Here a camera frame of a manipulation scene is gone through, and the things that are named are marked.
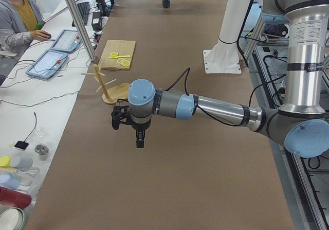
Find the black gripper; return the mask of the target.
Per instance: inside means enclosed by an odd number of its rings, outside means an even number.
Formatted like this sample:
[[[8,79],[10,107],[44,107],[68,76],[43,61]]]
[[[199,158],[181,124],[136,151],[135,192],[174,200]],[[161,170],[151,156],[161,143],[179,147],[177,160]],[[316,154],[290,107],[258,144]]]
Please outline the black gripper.
[[[145,123],[132,123],[132,127],[136,132],[136,147],[137,148],[144,148],[144,138],[145,138],[145,131],[150,127],[151,121],[147,121]]]

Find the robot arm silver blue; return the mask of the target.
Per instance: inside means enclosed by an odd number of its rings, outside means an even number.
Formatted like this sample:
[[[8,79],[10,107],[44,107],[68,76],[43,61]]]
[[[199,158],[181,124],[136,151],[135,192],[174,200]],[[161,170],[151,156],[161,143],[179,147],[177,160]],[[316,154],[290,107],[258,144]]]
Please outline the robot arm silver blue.
[[[286,89],[278,109],[250,108],[177,90],[157,89],[145,79],[129,87],[129,115],[136,145],[144,145],[152,115],[190,119],[205,114],[223,124],[248,127],[300,157],[328,149],[328,123],[320,106],[328,0],[264,0],[264,15],[284,15],[290,22]]]

